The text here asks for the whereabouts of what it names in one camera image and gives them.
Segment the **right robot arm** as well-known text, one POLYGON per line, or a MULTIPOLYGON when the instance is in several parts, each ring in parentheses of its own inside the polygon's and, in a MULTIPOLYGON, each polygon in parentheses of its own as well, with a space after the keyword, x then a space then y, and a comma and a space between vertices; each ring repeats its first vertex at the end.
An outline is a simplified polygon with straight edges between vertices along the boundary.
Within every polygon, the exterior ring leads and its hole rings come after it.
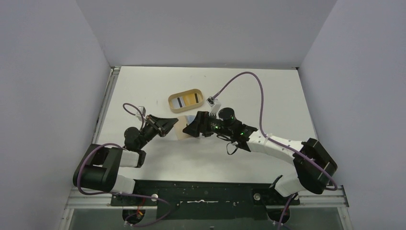
POLYGON ((195 138, 215 134, 238 149, 263 153, 292 165, 295 172, 281 176, 273 184, 283 197, 305 190, 322 194, 338 168, 318 140, 294 141, 263 134, 258 128, 239 121, 234 110, 228 107, 221 109, 218 115, 198 111, 182 131, 195 138))

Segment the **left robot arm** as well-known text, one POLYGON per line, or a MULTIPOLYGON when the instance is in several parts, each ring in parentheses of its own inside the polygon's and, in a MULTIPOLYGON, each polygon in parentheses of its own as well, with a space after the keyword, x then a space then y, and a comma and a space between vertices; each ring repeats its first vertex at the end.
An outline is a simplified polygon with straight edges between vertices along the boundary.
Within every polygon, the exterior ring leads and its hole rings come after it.
POLYGON ((114 143, 90 144, 73 175, 79 190, 92 189, 90 195, 103 193, 131 194, 136 181, 118 173, 120 168, 141 168, 145 162, 146 146, 155 136, 166 136, 178 122, 177 118, 148 115, 141 129, 129 127, 124 132, 124 145, 114 143))

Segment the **beige card holder wallet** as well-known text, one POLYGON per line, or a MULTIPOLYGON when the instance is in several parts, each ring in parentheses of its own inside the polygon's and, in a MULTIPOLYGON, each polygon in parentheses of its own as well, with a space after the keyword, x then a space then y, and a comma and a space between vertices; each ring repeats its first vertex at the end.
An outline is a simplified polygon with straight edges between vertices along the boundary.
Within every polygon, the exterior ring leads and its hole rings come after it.
POLYGON ((188 126, 186 123, 185 115, 178 116, 177 119, 178 119, 178 122, 174 125, 174 131, 175 131, 177 139, 184 140, 187 138, 192 138, 191 135, 183 132, 183 129, 188 126))

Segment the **blue plastic card sleeves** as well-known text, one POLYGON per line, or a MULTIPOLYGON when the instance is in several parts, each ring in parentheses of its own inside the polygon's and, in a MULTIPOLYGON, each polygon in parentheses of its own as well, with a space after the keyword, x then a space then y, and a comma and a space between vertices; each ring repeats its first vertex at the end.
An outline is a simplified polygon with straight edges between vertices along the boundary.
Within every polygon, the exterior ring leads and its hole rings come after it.
POLYGON ((186 119, 187 125, 189 125, 195 120, 195 116, 194 115, 186 115, 185 119, 186 119))

